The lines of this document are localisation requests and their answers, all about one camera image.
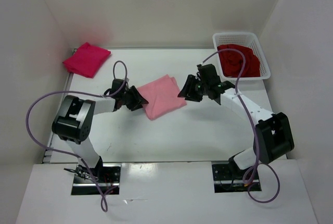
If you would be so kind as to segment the light pink t shirt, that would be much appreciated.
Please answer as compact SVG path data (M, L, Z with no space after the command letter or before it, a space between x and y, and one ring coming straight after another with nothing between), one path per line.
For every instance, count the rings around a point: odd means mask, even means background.
M178 97L180 89L176 79L169 75L147 83L137 90L148 101L143 108L149 120L156 120L187 105L183 98Z

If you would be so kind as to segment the dark red t shirt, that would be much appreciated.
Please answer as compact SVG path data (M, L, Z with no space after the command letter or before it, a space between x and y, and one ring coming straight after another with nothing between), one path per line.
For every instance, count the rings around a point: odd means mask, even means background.
M253 50L236 44L226 44L217 47L217 50L222 49L236 49L243 53L245 57L245 68L241 77L260 77L260 61L253 53ZM223 74L226 77L236 78L238 77L241 68L243 66L243 58L240 53L235 51L225 51L219 53L219 60L223 70Z

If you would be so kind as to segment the magenta t shirt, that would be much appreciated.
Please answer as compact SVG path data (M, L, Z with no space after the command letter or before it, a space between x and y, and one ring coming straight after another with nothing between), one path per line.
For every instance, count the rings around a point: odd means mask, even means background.
M86 42L63 65L68 72L93 78L110 55L111 51Z

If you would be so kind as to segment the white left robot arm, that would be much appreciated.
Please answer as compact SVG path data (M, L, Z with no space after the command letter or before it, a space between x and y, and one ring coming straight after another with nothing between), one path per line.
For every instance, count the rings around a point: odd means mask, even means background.
M97 178L104 175L103 160L89 139L93 117L112 113L123 105L130 111L135 111L148 105L148 101L136 87L128 85L107 89L103 97L95 100L83 100L73 95L64 98L52 124L52 131L78 156L80 171L88 173L90 169Z

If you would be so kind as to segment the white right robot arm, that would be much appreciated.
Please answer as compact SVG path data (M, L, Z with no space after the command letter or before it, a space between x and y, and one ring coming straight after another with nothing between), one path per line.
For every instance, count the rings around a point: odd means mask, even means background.
M249 121L252 127L253 147L228 160L232 173L240 173L259 163L269 164L294 149L289 119L284 113L275 114L264 109L244 96L229 81L208 87L198 77L188 75L178 97L200 102L204 96Z

